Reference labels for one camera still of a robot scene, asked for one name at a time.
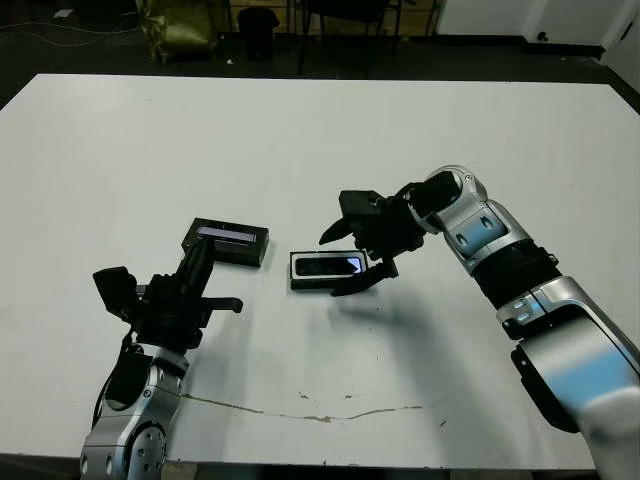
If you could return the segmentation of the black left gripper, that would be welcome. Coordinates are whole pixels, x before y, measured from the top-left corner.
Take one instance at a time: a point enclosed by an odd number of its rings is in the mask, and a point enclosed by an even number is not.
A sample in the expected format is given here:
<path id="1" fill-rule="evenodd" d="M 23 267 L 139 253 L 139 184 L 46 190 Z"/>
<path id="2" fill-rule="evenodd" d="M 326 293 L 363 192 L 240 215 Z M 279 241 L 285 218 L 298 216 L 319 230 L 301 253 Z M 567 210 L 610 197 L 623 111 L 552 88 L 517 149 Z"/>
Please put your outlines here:
<path id="1" fill-rule="evenodd" d="M 185 253 L 177 274 L 155 274 L 141 297 L 134 322 L 136 341 L 166 349 L 195 349 L 214 311 L 239 314 L 243 301 L 236 297 L 206 297 L 213 270 L 215 241 L 196 240 Z"/>

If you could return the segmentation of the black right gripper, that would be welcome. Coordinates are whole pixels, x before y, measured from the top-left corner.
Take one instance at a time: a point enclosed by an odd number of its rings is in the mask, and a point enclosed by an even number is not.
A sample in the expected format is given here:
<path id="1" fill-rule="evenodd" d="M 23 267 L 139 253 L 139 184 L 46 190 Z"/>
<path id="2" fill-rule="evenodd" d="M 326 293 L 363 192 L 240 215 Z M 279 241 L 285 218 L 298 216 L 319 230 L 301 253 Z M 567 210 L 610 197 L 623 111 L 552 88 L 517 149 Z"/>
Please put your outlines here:
<path id="1" fill-rule="evenodd" d="M 379 261 L 366 271 L 339 280 L 332 297 L 363 292 L 386 278 L 398 276 L 395 258 L 424 245 L 425 230 L 420 227 L 403 198 L 380 198 L 367 215 L 355 219 L 342 217 L 331 224 L 319 239 L 320 245 L 351 237 L 358 249 Z"/>

